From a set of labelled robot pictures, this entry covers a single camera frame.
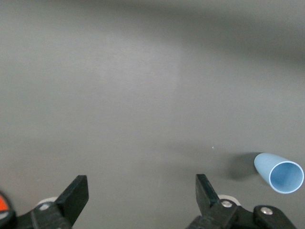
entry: gray floor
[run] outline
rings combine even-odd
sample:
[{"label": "gray floor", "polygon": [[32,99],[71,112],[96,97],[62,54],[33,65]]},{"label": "gray floor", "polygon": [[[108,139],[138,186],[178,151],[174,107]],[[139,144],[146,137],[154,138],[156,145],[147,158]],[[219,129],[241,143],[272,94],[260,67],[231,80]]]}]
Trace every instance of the gray floor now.
[{"label": "gray floor", "polygon": [[86,174],[75,229],[183,229],[205,173],[303,228],[304,186],[278,194],[253,168],[257,152],[305,167],[302,1],[139,2],[0,3],[0,189],[18,214]]}]

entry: gray surface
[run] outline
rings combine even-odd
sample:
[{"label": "gray surface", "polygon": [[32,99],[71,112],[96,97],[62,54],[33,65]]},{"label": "gray surface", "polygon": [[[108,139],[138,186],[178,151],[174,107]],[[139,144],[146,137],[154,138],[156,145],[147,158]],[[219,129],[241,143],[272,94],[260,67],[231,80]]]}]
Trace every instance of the gray surface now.
[{"label": "gray surface", "polygon": [[252,165],[305,167],[303,1],[139,2],[0,3],[0,189],[22,214],[86,174],[75,229],[183,229],[205,173],[303,228]]}]

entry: cup rim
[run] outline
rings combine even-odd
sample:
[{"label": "cup rim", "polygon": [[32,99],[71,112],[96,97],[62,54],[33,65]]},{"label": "cup rim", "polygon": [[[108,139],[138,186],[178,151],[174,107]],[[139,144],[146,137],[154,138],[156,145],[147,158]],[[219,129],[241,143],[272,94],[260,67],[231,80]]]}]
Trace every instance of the cup rim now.
[{"label": "cup rim", "polygon": [[[299,186],[296,187],[295,189],[293,189],[293,190],[291,190],[291,191],[283,192],[283,191],[280,191],[280,190],[278,190],[277,188],[275,188],[275,187],[273,186],[273,184],[272,184],[272,182],[271,182],[271,174],[272,174],[273,170],[274,170],[277,166],[279,166],[279,165],[281,165],[281,164],[286,164],[286,163],[288,163],[288,164],[293,164],[293,165],[297,166],[297,167],[300,169],[300,171],[302,172],[302,181],[300,182]],[[271,169],[271,171],[270,171],[270,173],[269,173],[269,178],[268,178],[268,180],[269,180],[270,186],[273,188],[274,191],[279,192],[279,193],[282,193],[282,194],[289,194],[289,193],[293,193],[293,192],[297,191],[297,190],[301,187],[301,185],[303,184],[303,182],[304,182],[304,171],[303,171],[302,167],[301,167],[298,163],[296,163],[296,162],[294,162],[294,161],[288,161],[288,160],[287,160],[287,161],[282,161],[282,162],[277,163],[275,166],[273,166],[273,168]]]}]

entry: silver screw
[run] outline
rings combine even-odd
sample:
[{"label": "silver screw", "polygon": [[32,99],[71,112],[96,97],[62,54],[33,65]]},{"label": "silver screw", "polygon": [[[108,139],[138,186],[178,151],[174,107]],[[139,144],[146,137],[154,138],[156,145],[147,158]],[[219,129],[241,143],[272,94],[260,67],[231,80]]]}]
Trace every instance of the silver screw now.
[{"label": "silver screw", "polygon": [[7,217],[9,215],[8,212],[3,212],[0,214],[0,219],[4,219],[5,217]]},{"label": "silver screw", "polygon": [[263,212],[265,215],[272,215],[273,211],[270,208],[262,207],[261,212]]},{"label": "silver screw", "polygon": [[39,207],[39,210],[40,211],[44,211],[44,210],[46,210],[46,209],[48,209],[49,208],[49,204],[43,204],[43,205],[41,205],[40,207]]},{"label": "silver screw", "polygon": [[233,204],[227,200],[224,200],[221,202],[221,204],[225,207],[225,208],[230,208],[233,206]]}]

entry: light blue plastic cup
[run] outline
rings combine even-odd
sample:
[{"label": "light blue plastic cup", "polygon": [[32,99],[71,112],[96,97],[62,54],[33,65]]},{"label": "light blue plastic cup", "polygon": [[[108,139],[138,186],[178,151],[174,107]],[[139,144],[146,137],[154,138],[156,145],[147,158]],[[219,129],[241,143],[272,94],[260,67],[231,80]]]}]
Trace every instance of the light blue plastic cup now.
[{"label": "light blue plastic cup", "polygon": [[279,193],[295,192],[304,181],[303,169],[296,162],[278,155],[259,154],[254,159],[254,166],[262,178]]}]

